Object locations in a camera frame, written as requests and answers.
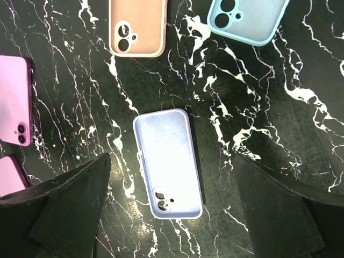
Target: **camera lens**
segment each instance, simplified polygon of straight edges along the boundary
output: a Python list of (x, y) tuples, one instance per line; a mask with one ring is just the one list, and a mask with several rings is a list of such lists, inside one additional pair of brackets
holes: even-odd
[(24, 133), (25, 132), (25, 127), (23, 125), (18, 125), (18, 132), (19, 133)]
[(25, 143), (25, 137), (23, 135), (20, 135), (18, 137), (18, 141), (21, 143), (21, 144), (24, 144)]

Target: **phone case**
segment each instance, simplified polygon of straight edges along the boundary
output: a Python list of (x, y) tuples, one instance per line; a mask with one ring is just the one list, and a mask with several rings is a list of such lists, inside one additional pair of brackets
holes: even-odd
[(271, 41), (289, 0), (213, 0), (207, 23), (218, 35), (253, 46)]
[(0, 197), (27, 188), (27, 183), (15, 158), (0, 159)]
[(143, 114), (133, 127), (153, 216), (200, 217), (203, 201), (187, 113), (172, 109)]
[(122, 57), (161, 55), (165, 49), (167, 0), (109, 0), (109, 45)]
[(25, 58), (0, 55), (0, 139), (22, 146), (33, 141), (30, 69)]

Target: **marble surface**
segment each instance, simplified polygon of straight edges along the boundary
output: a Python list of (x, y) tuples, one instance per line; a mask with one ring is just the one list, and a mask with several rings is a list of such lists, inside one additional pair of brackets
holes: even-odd
[[(30, 58), (34, 74), (34, 144), (1, 142), (0, 153), (32, 184), (111, 153), (98, 257), (253, 257), (236, 152), (344, 195), (344, 1), (291, 0), (264, 47), (211, 33), (210, 5), (169, 0), (164, 54), (121, 59), (108, 48), (105, 0), (0, 0), (0, 54)], [(193, 116), (198, 220), (154, 219), (139, 170), (133, 119), (173, 107)]]

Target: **peach phone case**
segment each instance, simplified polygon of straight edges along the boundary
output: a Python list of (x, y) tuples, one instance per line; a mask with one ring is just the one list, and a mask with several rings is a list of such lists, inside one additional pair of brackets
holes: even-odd
[(15, 158), (11, 156), (0, 159), (0, 197), (27, 188), (27, 183)]
[[(33, 141), (30, 69), (25, 58), (0, 55), (0, 139), (21, 146)], [(19, 125), (24, 132), (18, 131)]]
[[(161, 55), (165, 49), (166, 16), (167, 0), (109, 0), (111, 52), (122, 57)], [(125, 40), (128, 49), (123, 51), (119, 44)]]

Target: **purple phone case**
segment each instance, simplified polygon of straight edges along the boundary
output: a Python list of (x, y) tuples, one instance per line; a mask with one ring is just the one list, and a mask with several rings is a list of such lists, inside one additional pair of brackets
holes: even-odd
[(17, 161), (11, 157), (0, 159), (0, 197), (27, 188)]
[[(30, 69), (25, 58), (0, 55), (0, 139), (22, 146), (33, 141)], [(18, 132), (19, 125), (24, 133)], [(20, 135), (24, 143), (19, 142)]]

